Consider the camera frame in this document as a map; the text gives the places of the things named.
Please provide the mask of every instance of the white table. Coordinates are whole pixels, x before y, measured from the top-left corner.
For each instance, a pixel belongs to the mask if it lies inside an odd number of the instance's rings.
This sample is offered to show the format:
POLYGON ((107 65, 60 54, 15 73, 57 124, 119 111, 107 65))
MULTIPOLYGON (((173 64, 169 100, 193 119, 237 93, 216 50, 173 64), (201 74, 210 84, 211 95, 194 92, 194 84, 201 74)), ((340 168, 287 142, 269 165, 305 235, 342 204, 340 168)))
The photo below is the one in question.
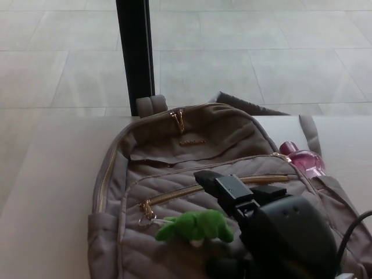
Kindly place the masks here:
MULTIPOLYGON (((295 116, 257 117, 279 145, 306 141, 295 116)), ((372 117, 315 117, 327 173, 359 212, 372 198, 372 117)), ((48 119, 31 143, 0 218, 0 278, 84 279, 96 174, 130 117, 48 119)), ((372 230, 372 220, 366 221, 372 230)))

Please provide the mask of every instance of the pink bottle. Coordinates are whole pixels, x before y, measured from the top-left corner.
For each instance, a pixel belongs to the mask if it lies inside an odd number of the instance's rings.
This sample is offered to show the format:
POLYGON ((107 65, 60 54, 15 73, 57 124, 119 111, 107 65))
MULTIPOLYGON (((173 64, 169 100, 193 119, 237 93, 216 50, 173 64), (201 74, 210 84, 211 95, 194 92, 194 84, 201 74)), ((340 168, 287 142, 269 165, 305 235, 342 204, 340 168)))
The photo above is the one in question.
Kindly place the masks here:
POLYGON ((298 150, 293 143, 286 141, 279 148, 280 153, 287 155, 294 164, 307 178, 324 176, 326 168, 322 158, 310 150, 298 150))

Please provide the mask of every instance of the backpack zipper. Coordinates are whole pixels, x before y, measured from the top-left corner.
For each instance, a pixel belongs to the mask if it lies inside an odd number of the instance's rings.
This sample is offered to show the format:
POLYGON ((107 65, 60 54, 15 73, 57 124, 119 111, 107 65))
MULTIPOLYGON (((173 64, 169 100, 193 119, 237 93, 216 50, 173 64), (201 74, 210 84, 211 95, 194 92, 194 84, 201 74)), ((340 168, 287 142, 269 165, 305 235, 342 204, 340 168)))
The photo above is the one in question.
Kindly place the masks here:
MULTIPOLYGON (((266 174, 262 176, 245 176, 239 178, 244 184, 264 184, 264 183, 275 183, 275 182, 288 182, 289 177, 285 174, 266 174)), ((145 217, 149 220, 156 218, 155 213, 151 209, 151 206, 158 205, 163 202, 168 202, 173 199, 181 198, 183 196, 193 194, 195 192, 202 191, 203 187, 199 184, 195 184, 182 189, 170 191, 164 194, 153 196, 144 202, 140 203, 139 206, 143 209, 145 217)))
POLYGON ((132 123, 131 125, 127 126, 127 128, 125 128, 123 130, 123 132, 121 134, 121 137, 117 140, 117 142, 115 142, 115 145, 114 145, 114 147, 111 151, 111 154, 110 154, 109 165, 107 166, 107 169, 106 169, 105 174, 103 176, 102 182, 99 186, 98 206, 97 206, 98 212, 103 212, 103 210, 104 210, 105 195, 106 195, 106 190, 107 190, 107 187, 108 187, 109 177, 111 176, 111 173, 112 173, 112 167, 113 167, 115 157, 116 157, 115 155, 116 155, 120 140, 124 137, 124 135, 127 132, 129 132, 131 129, 133 129, 136 126, 142 125, 144 123, 152 122, 154 120, 167 119, 169 116, 174 117, 175 119, 177 119, 177 122, 179 122, 178 117, 177 117, 177 113, 175 112, 175 111, 178 111, 178 114, 180 115, 180 119, 181 119, 182 124, 180 123, 180 125, 178 125, 178 123, 177 123, 177 125, 180 129, 180 132, 183 133, 184 132, 184 123, 183 123, 183 113, 184 113, 184 111, 189 112, 189 111, 192 111, 192 110, 201 109, 201 108, 205 108, 205 107, 208 107, 208 106, 216 106, 216 105, 226 105, 226 104, 206 103, 206 104, 203 104, 203 105, 192 106, 192 107, 188 107, 188 108, 184 108, 184 109, 177 109, 177 110, 174 110, 174 111, 171 111, 171 112, 164 112, 164 113, 160 113, 159 115, 154 115, 154 116, 146 117, 144 119, 139 119, 136 122, 132 123))

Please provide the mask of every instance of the black pole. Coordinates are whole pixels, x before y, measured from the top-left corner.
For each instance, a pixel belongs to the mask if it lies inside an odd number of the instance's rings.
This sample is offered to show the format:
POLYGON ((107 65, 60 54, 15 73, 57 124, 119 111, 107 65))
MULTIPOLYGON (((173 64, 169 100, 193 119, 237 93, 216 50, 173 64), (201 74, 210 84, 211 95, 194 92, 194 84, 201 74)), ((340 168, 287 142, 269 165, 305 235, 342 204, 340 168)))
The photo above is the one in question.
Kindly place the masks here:
POLYGON ((116 0, 132 116, 135 100, 155 95, 149 0, 116 0))

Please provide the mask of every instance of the black cable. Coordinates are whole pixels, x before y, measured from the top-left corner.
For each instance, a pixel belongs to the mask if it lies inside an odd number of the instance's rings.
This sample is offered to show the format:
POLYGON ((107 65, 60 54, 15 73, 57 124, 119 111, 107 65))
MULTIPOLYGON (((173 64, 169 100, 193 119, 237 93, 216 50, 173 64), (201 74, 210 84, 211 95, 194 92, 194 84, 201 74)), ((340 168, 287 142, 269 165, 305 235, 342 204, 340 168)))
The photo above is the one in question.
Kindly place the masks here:
POLYGON ((339 245, 338 251, 337 251, 336 261, 335 261, 335 269, 334 269, 335 270, 334 271, 335 275, 337 274, 337 271, 338 271, 339 266, 341 264, 342 255, 344 254, 346 244, 350 240, 351 234, 353 233, 356 226, 358 226, 365 218, 367 218, 369 216, 372 216, 372 210, 366 211, 363 214, 361 214, 360 216, 358 216, 358 218, 355 219, 354 222, 347 229, 347 231, 346 231, 346 233, 345 233, 345 235, 344 235, 344 237, 341 241, 341 244, 339 245))

